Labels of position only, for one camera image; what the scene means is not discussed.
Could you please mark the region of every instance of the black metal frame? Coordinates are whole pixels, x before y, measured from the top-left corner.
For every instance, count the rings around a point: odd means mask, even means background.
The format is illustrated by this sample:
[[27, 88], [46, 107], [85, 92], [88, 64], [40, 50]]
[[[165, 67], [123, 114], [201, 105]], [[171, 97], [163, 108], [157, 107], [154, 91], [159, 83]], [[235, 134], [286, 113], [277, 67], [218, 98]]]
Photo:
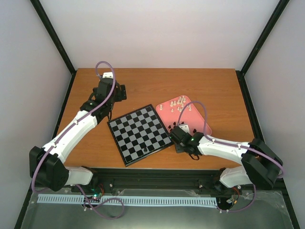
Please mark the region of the black metal frame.
[[[63, 58], [64, 62], [67, 65], [71, 73], [71, 81], [69, 84], [69, 88], [67, 90], [65, 99], [63, 101], [63, 105], [61, 108], [61, 112], [54, 130], [53, 137], [56, 136], [58, 132], [58, 127], [61, 122], [61, 118], [68, 101], [70, 91], [73, 85], [73, 81], [76, 75], [76, 70], [74, 69], [60, 39], [58, 38], [46, 12], [44, 11], [41, 3], [39, 0], [30, 0], [33, 4], [37, 14], [39, 15], [42, 23], [44, 24], [46, 30], [48, 31], [50, 37], [52, 38], [56, 48], [58, 49], [61, 57]], [[259, 39], [257, 40], [254, 48], [252, 49], [249, 57], [247, 58], [244, 66], [240, 71], [236, 71], [236, 76], [241, 88], [241, 92], [244, 98], [244, 103], [248, 112], [248, 116], [250, 119], [251, 127], [254, 133], [255, 138], [259, 138], [264, 140], [261, 128], [259, 126], [255, 109], [253, 107], [253, 103], [248, 91], [248, 87], [245, 81], [245, 75], [250, 68], [251, 64], [253, 63], [255, 57], [257, 56], [258, 52], [260, 51], [262, 45], [264, 44], [265, 40], [267, 39], [268, 35], [270, 34], [272, 28], [275, 26], [277, 20], [279, 19], [281, 13], [284, 11], [285, 7], [287, 6], [289, 0], [280, 0], [275, 8], [273, 14], [271, 15], [268, 23], [266, 24], [264, 30], [262, 31]], [[214, 197], [222, 197], [223, 195], [219, 195], [215, 191], [209, 191], [206, 189], [199, 188], [201, 183], [204, 183], [211, 179], [212, 176], [215, 175], [215, 170], [163, 170], [163, 169], [97, 169], [99, 176], [103, 178], [104, 182], [112, 184], [105, 185], [106, 192], [113, 192], [114, 190], [118, 189], [125, 189], [125, 188], [156, 188], [159, 189], [188, 189], [188, 190], [195, 190], [200, 194], [208, 194]], [[276, 181], [274, 185], [274, 190], [282, 191], [286, 207], [290, 214], [290, 219], [292, 221], [293, 227], [295, 229], [300, 228], [294, 209], [292, 207], [289, 195], [287, 193], [287, 189], [283, 179], [279, 179]], [[15, 229], [21, 228], [23, 218], [25, 216], [30, 197], [32, 195], [32, 191], [29, 188], [28, 193], [26, 195], [24, 204], [22, 206], [20, 215], [15, 225]]]

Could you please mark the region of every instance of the black and white chessboard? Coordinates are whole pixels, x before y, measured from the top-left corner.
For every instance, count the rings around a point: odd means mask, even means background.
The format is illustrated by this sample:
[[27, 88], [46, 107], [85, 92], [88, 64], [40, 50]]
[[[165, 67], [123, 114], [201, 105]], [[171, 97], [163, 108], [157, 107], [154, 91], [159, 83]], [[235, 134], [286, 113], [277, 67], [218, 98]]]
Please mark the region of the black and white chessboard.
[[125, 166], [173, 144], [151, 104], [111, 120], [108, 126]]

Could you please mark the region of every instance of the wooden table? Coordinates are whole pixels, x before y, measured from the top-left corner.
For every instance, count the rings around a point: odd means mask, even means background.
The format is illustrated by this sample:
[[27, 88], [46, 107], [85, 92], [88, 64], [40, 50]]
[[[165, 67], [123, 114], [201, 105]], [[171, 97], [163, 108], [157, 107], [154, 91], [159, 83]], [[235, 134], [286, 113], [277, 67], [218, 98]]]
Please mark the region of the wooden table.
[[[100, 74], [109, 69], [100, 69]], [[152, 104], [154, 107], [178, 95], [187, 95], [206, 105], [208, 124], [217, 138], [251, 141], [253, 132], [234, 69], [116, 69], [117, 81], [126, 85], [127, 100], [116, 103], [112, 118]], [[94, 69], [78, 69], [59, 127], [61, 131], [88, 100], [99, 79]], [[124, 168], [125, 165], [105, 118], [73, 149], [66, 166]], [[220, 169], [238, 164], [202, 156], [199, 161], [177, 154], [174, 146], [129, 166], [131, 168]]]

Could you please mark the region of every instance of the pink tray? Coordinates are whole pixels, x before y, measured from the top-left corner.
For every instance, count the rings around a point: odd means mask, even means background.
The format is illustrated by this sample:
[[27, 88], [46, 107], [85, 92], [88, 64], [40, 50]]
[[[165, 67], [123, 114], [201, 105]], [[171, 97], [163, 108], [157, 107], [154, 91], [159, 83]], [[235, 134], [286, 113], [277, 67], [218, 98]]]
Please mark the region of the pink tray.
[[[173, 98], [169, 101], [166, 101], [164, 103], [161, 103], [162, 110], [160, 110], [161, 104], [156, 106], [156, 111], [157, 111], [158, 115], [160, 116], [162, 122], [166, 126], [168, 132], [170, 132], [171, 128], [174, 127], [174, 122], [176, 122], [176, 124], [177, 124], [177, 121], [178, 121], [178, 118], [180, 115], [180, 111], [177, 110], [177, 107], [181, 107], [180, 104], [177, 104], [176, 106], [173, 105], [171, 107], [171, 101], [178, 102], [179, 97], [183, 97], [183, 95], [180, 95], [180, 96]], [[184, 95], [184, 97], [186, 98], [184, 105], [186, 105], [191, 100], [186, 95]], [[194, 104], [191, 104], [191, 107], [192, 107], [191, 111], [188, 108], [186, 108], [184, 110], [181, 120], [180, 120], [180, 124], [182, 122], [184, 122], [184, 124], [187, 124], [189, 126], [191, 135], [194, 134], [194, 129], [196, 129], [197, 132], [203, 133], [204, 118], [201, 116], [201, 114], [199, 113], [197, 108], [194, 106]], [[206, 125], [206, 132], [208, 135], [212, 134], [212, 130], [208, 124]]]

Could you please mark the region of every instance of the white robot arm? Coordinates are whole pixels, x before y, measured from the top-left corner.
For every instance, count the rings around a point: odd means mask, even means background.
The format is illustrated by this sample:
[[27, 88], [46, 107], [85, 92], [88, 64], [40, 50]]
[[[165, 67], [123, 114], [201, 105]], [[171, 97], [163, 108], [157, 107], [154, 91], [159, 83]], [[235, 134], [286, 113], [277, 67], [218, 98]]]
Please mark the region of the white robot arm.
[[170, 132], [170, 138], [190, 155], [217, 156], [241, 165], [236, 168], [221, 169], [221, 174], [215, 183], [215, 188], [218, 189], [220, 187], [217, 187], [217, 185], [220, 184], [224, 187], [255, 184], [263, 189], [272, 189], [280, 168], [264, 157], [258, 157], [258, 155], [249, 151], [249, 148], [259, 150], [279, 164], [283, 164], [281, 159], [259, 139], [254, 139], [249, 143], [212, 138], [204, 136], [200, 132], [191, 136], [187, 126], [176, 126]]
[[[120, 86], [115, 82], [114, 91], [107, 102], [88, 115], [90, 111], [105, 100], [112, 84], [113, 74], [104, 73], [99, 86], [93, 89], [88, 101], [81, 106], [80, 111], [66, 128], [42, 148], [35, 146], [30, 151], [30, 176], [34, 180], [53, 191], [58, 191], [65, 185], [97, 185], [97, 177], [94, 177], [94, 173], [89, 168], [65, 167], [64, 162], [79, 141], [96, 127], [104, 117], [111, 114], [114, 103], [127, 98], [125, 86]], [[46, 152], [49, 153], [39, 168], [36, 177], [34, 177], [35, 170]]]

